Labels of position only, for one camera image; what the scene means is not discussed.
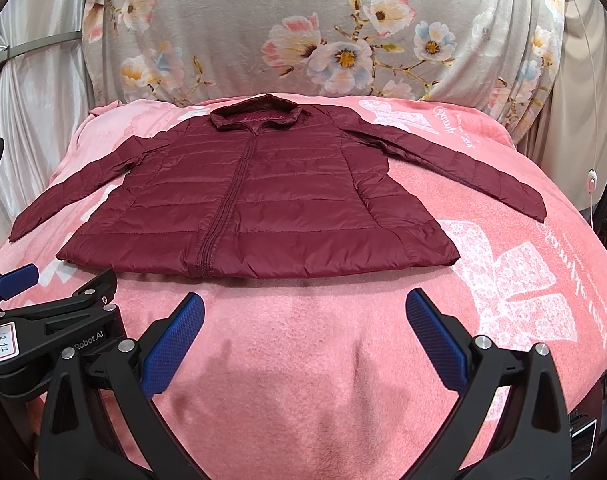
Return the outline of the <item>maroon puffer jacket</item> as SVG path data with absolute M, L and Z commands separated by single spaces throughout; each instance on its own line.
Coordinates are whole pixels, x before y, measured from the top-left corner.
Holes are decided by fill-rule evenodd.
M 538 191 L 485 162 L 349 107 L 264 94 L 150 138 L 131 136 L 34 200 L 10 239 L 117 181 L 61 260 L 186 278 L 331 278 L 453 264 L 455 244 L 390 178 L 393 157 L 546 217 Z

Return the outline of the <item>silver satin curtain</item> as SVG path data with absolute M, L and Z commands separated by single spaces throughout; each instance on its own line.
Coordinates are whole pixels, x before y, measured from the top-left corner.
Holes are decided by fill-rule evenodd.
M 83 61 L 84 0 L 8 0 L 0 11 L 0 246 L 35 200 L 86 118 L 92 92 Z

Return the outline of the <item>pink fleece blanket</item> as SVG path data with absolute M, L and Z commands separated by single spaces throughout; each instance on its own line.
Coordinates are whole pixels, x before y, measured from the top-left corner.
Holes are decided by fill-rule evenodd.
M 390 176 L 459 248 L 454 266 L 300 282 L 121 276 L 116 301 L 133 337 L 189 292 L 204 298 L 204 327 L 156 404 L 212 478 L 399 478 L 455 401 L 407 324 L 414 287 L 501 347 L 545 342 L 569 406 L 607 369 L 607 250 L 506 130 L 442 103 L 343 105 L 512 174 L 539 191 L 546 219 L 392 160 Z

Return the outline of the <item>beige fabric at right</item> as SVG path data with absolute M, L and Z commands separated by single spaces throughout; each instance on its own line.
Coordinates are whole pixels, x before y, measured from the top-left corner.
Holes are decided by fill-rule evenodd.
M 607 183 L 607 11 L 599 0 L 566 0 L 561 67 L 542 112 L 517 144 L 577 209 Z

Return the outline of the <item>grey floral quilt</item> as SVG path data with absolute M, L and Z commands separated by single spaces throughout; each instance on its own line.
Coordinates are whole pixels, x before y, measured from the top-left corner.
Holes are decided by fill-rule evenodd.
M 85 0 L 97 102 L 286 92 L 470 106 L 521 139 L 558 72 L 565 0 Z

